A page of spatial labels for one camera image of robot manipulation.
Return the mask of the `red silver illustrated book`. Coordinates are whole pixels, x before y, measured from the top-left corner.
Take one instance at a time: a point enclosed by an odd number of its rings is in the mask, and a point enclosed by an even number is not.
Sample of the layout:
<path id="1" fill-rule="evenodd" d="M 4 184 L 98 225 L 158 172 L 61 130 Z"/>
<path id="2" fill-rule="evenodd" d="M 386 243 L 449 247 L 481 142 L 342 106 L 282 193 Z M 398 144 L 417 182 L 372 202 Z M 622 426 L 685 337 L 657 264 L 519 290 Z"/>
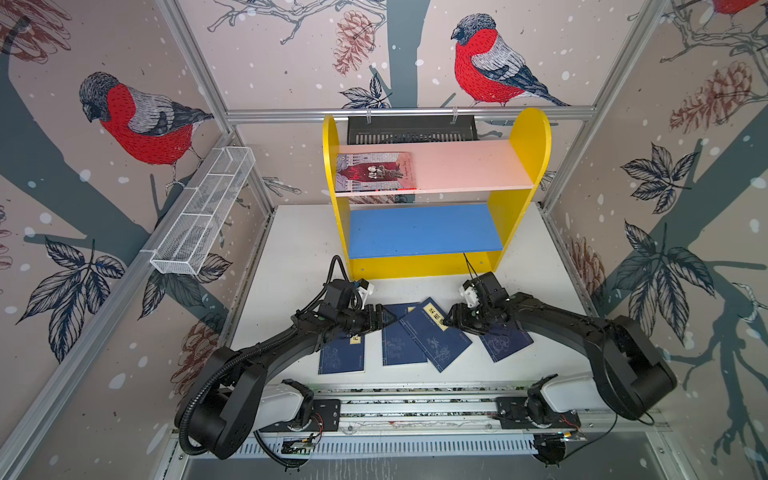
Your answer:
<path id="1" fill-rule="evenodd" d="M 415 190 L 412 155 L 407 152 L 342 153 L 337 156 L 335 190 L 343 193 Z"/>

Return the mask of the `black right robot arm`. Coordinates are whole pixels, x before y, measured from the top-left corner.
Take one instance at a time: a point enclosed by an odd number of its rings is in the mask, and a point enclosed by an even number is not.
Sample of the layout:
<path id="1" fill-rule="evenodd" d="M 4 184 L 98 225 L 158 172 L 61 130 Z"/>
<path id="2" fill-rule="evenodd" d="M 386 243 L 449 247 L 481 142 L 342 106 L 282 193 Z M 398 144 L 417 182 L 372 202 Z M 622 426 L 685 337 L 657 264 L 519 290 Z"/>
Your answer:
<path id="1" fill-rule="evenodd" d="M 548 424 L 556 414 L 609 409 L 638 421 L 677 386 L 677 377 L 639 324 L 626 316 L 590 317 L 546 304 L 523 292 L 510 294 L 491 272 L 466 281 L 462 303 L 444 320 L 448 327 L 487 337 L 535 333 L 583 355 L 588 372 L 551 374 L 528 390 L 530 420 Z"/>

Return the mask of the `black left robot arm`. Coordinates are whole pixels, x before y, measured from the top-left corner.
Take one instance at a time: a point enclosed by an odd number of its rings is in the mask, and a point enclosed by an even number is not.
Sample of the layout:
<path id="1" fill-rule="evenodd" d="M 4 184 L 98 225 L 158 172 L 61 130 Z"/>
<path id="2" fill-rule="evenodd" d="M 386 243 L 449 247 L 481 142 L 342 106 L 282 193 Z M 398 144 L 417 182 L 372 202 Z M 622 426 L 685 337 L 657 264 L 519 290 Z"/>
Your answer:
<path id="1" fill-rule="evenodd" d="M 211 354 L 176 412 L 182 451 L 230 457 L 252 432 L 270 380 L 331 341 L 364 336 L 396 321 L 383 305 L 365 305 L 355 282 L 327 281 L 291 316 L 286 330 L 250 347 L 221 347 Z"/>

